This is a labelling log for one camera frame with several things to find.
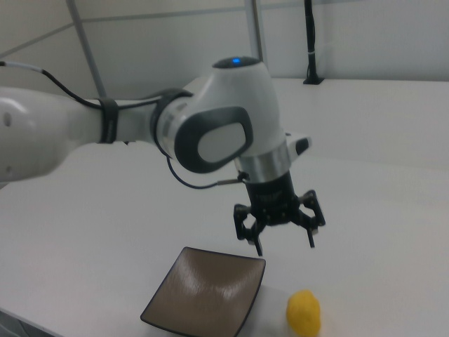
black mount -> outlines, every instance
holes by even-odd
[[[311,0],[304,0],[304,9],[306,12],[306,29],[307,29],[307,51],[309,53],[309,66],[307,68],[307,78],[304,84],[320,84],[324,79],[316,73],[315,61],[315,21],[314,14],[311,10]]]

square bowl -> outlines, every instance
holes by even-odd
[[[235,337],[259,291],[265,260],[185,247],[140,315],[189,337]]]

robotic arm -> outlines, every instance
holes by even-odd
[[[37,67],[12,62],[3,66]],[[171,89],[140,101],[75,100],[19,88],[0,88],[0,183],[50,173],[87,143],[142,140],[155,144],[187,170],[208,173],[234,160],[250,206],[234,207],[237,237],[256,246],[265,226],[293,222],[312,233],[325,224],[315,191],[295,195],[291,163],[309,139],[284,132],[267,68],[254,58],[228,58],[213,65],[196,95]],[[315,216],[301,212],[300,205]],[[244,220],[255,222],[247,228]]]

white wall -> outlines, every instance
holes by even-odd
[[[449,1],[313,0],[319,74],[449,81]],[[274,77],[305,77],[304,2],[262,0]]]
[[[98,95],[65,1],[0,0],[0,60],[40,66],[84,97]],[[45,76],[0,67],[0,86],[64,93]]]
[[[109,95],[184,86],[230,55],[255,55],[245,0],[76,0]],[[449,1],[313,0],[319,74],[449,80]],[[260,0],[273,77],[303,78],[303,0]]]
[[[243,0],[77,2],[108,95],[181,87],[230,55],[251,55]]]

yellow lemon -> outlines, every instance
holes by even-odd
[[[320,303],[310,290],[294,293],[287,304],[287,322],[302,337],[315,337],[321,328]]]

